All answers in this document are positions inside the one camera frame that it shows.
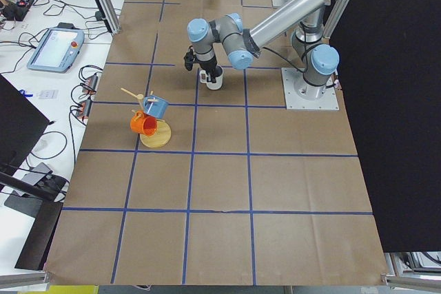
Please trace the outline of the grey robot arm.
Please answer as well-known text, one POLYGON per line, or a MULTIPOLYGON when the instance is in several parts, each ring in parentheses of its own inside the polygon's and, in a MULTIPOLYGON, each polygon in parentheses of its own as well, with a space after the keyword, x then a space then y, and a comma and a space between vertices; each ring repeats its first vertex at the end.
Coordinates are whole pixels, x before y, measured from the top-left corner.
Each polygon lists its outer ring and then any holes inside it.
POLYGON ((223 70, 218 65, 214 44, 222 45, 229 62, 236 70, 248 68, 261 50, 276 37, 295 25, 305 35, 303 42, 322 38, 322 13, 325 7, 337 0, 286 0, 272 15, 251 29, 244 28, 238 13, 226 14, 212 21, 192 19, 187 25, 191 45, 184 56, 186 70, 199 64, 207 76, 207 86, 212 90, 221 87, 223 70))

